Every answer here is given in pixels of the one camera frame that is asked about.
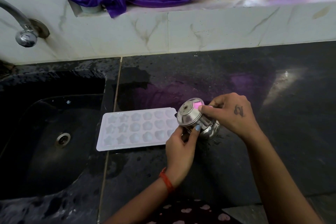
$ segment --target black countertop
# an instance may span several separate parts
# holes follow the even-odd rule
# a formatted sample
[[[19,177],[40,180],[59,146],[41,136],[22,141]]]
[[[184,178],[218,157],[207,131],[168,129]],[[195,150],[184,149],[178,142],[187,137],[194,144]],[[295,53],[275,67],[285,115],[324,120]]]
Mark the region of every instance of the black countertop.
[[[237,92],[250,100],[261,128],[304,195],[334,192],[335,48],[336,42],[325,42],[123,57],[115,111],[178,109],[192,97],[209,103],[217,95]],[[103,115],[113,111],[119,61],[19,66],[0,89],[4,82],[40,79],[36,74],[46,71],[101,72],[106,77]],[[164,146],[97,152],[94,145],[88,167],[70,187],[42,198],[0,201],[0,219],[20,224],[103,222],[157,179],[165,166]],[[260,203],[246,148],[225,128],[214,140],[198,142],[178,193],[222,208]]]

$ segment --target orange thread bracelet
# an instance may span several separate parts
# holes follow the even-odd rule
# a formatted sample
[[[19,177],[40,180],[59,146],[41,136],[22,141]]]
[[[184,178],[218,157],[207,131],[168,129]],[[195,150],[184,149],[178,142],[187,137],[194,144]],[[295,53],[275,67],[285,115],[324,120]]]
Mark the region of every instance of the orange thread bracelet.
[[[163,182],[166,184],[168,193],[170,194],[170,193],[174,192],[175,189],[174,189],[173,185],[171,184],[169,178],[165,174],[166,169],[167,169],[166,167],[162,169],[159,177],[161,177]]]

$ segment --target sink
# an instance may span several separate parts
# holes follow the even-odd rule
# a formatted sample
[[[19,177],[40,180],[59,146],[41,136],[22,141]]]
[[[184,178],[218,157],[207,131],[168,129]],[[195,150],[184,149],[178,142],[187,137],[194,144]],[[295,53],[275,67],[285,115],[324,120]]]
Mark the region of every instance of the sink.
[[[0,86],[6,117],[0,125],[0,170],[6,188],[0,200],[67,188],[85,169],[95,144],[105,78],[53,72]]]

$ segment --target chrome faucet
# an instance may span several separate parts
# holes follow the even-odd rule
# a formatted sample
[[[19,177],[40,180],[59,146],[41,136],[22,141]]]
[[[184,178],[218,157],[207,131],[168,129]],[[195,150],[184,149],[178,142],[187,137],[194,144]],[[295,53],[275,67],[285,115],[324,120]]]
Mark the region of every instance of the chrome faucet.
[[[42,22],[27,18],[19,9],[5,0],[0,0],[0,7],[9,12],[23,28],[15,35],[15,40],[24,47],[33,47],[37,38],[47,38],[50,32]]]

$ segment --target hand tattoo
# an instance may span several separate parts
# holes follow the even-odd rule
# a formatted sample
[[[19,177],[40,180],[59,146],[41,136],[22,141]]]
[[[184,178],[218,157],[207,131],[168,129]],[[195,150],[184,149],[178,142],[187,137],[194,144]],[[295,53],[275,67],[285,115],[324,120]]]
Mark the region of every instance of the hand tattoo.
[[[244,117],[243,106],[239,107],[238,105],[236,105],[236,107],[234,108],[234,114]]]

